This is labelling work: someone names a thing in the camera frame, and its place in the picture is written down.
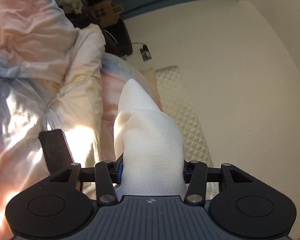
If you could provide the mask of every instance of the white sock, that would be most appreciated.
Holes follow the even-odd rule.
[[[114,123],[116,158],[122,152],[122,195],[181,195],[184,144],[178,126],[130,79],[124,86]]]

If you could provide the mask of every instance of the gray ribbed plate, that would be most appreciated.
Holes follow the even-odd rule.
[[[125,196],[102,207],[83,230],[64,240],[238,240],[219,228],[202,207],[179,196]],[[14,240],[25,240],[20,236]]]

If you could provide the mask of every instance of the round black pad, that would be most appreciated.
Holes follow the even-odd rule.
[[[11,230],[25,238],[55,239],[80,229],[92,216],[91,200],[62,182],[34,185],[6,207]]]
[[[32,199],[28,204],[29,211],[39,217],[55,216],[62,212],[66,202],[57,196],[40,196]]]
[[[210,203],[213,220],[226,231],[246,238],[285,235],[297,215],[293,202],[263,183],[238,183]]]
[[[274,206],[264,197],[247,196],[237,201],[237,209],[250,217],[264,217],[273,211]]]

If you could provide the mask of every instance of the bed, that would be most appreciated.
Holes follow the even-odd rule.
[[[98,26],[74,28],[54,0],[0,0],[0,239],[12,237],[9,200],[49,175],[40,131],[62,129],[74,162],[91,167],[115,160],[114,120],[129,79],[162,109],[156,82],[104,47]],[[83,190],[93,195],[94,185]]]

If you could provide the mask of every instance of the small logo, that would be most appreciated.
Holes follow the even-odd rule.
[[[147,202],[148,202],[149,204],[152,205],[154,202],[156,202],[156,200],[153,199],[153,198],[149,198],[149,199],[147,200]]]

